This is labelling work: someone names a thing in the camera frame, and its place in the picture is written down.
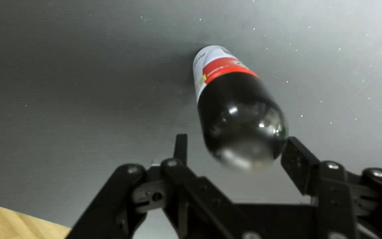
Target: red label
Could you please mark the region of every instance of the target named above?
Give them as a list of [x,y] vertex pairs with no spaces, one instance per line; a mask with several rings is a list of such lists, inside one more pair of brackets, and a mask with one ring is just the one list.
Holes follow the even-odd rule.
[[248,69],[246,65],[243,65],[242,61],[236,58],[231,58],[231,57],[218,58],[207,64],[203,69],[206,84],[210,84],[215,78],[229,74],[229,73],[247,73],[247,74],[252,74],[258,77],[258,74],[252,72],[251,69]]

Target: bottle label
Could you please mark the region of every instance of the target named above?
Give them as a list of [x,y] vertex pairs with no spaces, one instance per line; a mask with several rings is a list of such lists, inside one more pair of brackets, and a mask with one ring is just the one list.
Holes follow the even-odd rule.
[[197,100],[201,98],[205,88],[214,80],[229,73],[247,73],[258,77],[240,60],[219,45],[203,48],[194,58],[193,64]]

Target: beige surface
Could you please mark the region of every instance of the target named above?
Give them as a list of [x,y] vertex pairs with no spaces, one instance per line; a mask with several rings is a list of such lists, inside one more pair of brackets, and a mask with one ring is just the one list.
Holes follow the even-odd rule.
[[0,207],[0,239],[61,239],[68,227]]

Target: bottle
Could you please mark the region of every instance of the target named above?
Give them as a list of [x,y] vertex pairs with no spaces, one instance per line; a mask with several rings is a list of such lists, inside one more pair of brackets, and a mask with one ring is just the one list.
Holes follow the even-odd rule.
[[198,52],[193,72],[209,151],[246,171],[279,158],[288,126],[259,76],[219,45]]

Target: dark liquid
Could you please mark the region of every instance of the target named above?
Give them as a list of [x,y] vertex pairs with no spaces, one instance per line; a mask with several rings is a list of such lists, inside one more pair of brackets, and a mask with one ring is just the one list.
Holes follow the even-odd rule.
[[286,117],[251,74],[217,78],[203,90],[198,109],[207,149],[234,169],[264,167],[284,150]]

